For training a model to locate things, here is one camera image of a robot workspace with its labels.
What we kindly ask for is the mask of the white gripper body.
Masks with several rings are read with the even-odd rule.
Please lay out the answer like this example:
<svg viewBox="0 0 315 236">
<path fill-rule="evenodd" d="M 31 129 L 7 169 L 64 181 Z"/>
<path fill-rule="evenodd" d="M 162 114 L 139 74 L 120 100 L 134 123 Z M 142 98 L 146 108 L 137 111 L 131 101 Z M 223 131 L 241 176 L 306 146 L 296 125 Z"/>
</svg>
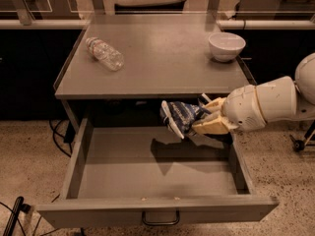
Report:
<svg viewBox="0 0 315 236">
<path fill-rule="evenodd" d="M 223 103 L 222 113 L 241 131 L 253 131 L 266 126 L 256 87 L 252 85 L 232 91 Z"/>
</svg>

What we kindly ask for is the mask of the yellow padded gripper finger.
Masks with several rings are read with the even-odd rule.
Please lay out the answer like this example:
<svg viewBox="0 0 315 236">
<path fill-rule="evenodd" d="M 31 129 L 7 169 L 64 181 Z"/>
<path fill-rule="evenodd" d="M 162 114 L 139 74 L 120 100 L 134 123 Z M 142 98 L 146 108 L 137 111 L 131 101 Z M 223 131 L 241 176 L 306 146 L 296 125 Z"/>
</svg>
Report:
<svg viewBox="0 0 315 236">
<path fill-rule="evenodd" d="M 232 123 L 220 111 L 209 114 L 192 124 L 192 129 L 201 135 L 225 135 L 237 128 L 238 125 Z"/>
<path fill-rule="evenodd" d="M 224 102 L 225 102 L 225 97 L 218 97 L 212 100 L 211 102 L 205 104 L 204 108 L 207 109 L 211 113 L 221 111 Z"/>
</svg>

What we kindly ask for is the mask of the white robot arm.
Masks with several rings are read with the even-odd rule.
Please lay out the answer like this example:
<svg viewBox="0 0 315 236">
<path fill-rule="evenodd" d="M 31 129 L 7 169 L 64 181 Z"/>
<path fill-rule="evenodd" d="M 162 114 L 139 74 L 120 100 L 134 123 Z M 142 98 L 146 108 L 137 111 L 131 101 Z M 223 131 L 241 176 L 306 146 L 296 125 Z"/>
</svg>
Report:
<svg viewBox="0 0 315 236">
<path fill-rule="evenodd" d="M 303 58 L 289 76 L 257 86 L 247 85 L 206 105 L 211 114 L 193 123 L 197 134 L 223 135 L 231 130 L 253 131 L 282 120 L 314 118 L 315 54 Z"/>
</svg>

